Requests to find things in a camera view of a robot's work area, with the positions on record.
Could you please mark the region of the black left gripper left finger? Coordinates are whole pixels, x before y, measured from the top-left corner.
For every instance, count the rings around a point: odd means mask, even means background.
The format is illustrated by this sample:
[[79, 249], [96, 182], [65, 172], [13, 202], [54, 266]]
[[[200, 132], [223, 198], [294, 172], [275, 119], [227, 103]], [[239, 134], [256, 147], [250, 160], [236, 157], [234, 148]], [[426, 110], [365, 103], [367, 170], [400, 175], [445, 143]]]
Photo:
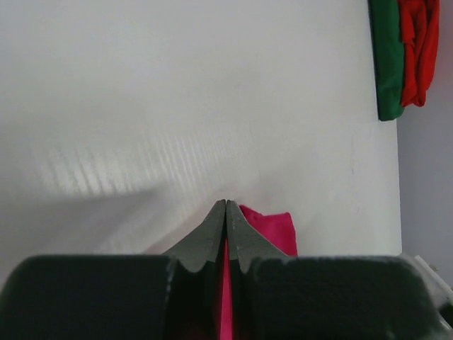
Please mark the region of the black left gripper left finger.
[[216, 339], [226, 203], [160, 255], [33, 256], [1, 291], [2, 339]]

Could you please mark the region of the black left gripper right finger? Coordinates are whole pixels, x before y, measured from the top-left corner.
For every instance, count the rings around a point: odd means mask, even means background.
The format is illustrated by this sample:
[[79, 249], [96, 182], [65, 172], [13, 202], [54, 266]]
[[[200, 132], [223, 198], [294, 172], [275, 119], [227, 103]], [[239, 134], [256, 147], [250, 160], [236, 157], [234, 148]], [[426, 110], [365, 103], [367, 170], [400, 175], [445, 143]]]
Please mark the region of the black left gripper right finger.
[[292, 257], [226, 204], [235, 339], [451, 339], [397, 256]]

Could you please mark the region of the pink t shirt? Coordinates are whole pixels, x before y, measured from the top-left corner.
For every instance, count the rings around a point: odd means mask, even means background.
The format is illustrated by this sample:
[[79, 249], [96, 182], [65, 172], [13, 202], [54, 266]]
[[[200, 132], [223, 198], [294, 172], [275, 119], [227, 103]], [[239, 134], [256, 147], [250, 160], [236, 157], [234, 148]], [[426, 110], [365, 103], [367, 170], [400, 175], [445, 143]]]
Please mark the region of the pink t shirt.
[[[291, 215], [284, 212], [276, 215], [263, 215], [246, 205], [240, 205], [247, 222], [271, 244], [288, 256], [297, 256], [297, 235]], [[224, 255], [217, 301], [216, 329], [221, 340], [236, 339], [234, 333], [233, 301], [231, 292], [231, 268], [229, 248], [224, 240]]]

